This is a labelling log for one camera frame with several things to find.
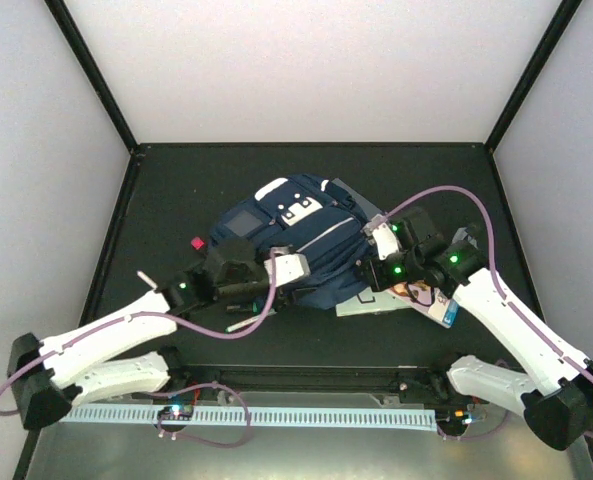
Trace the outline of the navy blue student backpack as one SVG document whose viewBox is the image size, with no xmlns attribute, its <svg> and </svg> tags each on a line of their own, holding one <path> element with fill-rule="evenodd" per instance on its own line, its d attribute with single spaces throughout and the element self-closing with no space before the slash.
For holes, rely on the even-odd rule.
<svg viewBox="0 0 593 480">
<path fill-rule="evenodd" d="M 374 252 L 363 232 L 369 221 L 352 196 L 332 181 L 293 174 L 270 181 L 222 214 L 209 232 L 208 247 L 235 237 L 251 242 L 259 254 L 290 247 L 308 261 L 305 279 L 321 282 L 296 304 L 328 310 L 368 288 L 354 267 Z"/>
</svg>

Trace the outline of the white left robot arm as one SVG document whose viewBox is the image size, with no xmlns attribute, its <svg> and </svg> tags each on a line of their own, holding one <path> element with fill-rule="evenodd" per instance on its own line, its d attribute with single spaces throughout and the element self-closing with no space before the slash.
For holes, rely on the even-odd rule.
<svg viewBox="0 0 593 480">
<path fill-rule="evenodd" d="M 212 338 L 219 332 L 187 320 L 215 303 L 265 303 L 253 322 L 268 315 L 278 290 L 310 275 L 304 254 L 289 246 L 259 253 L 234 238 L 140 298 L 78 329 L 38 339 L 32 333 L 11 345 L 5 388 L 27 431 L 50 426 L 74 408 L 130 393 L 158 394 L 171 381 L 173 362 L 159 353 L 122 360 L 120 354 L 185 327 Z"/>
</svg>

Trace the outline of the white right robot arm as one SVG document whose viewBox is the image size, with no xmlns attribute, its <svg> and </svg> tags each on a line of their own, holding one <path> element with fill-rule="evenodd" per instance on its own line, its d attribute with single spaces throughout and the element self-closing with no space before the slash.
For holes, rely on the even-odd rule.
<svg viewBox="0 0 593 480">
<path fill-rule="evenodd" d="M 396 221 L 378 214 L 364 227 L 374 254 L 359 270 L 375 291 L 421 282 L 477 319 L 519 363 L 512 371 L 473 355 L 447 371 L 452 387 L 520 415 L 547 446 L 563 451 L 593 428 L 593 359 L 573 347 L 493 271 L 466 239 L 447 243 L 428 214 L 413 208 Z"/>
</svg>

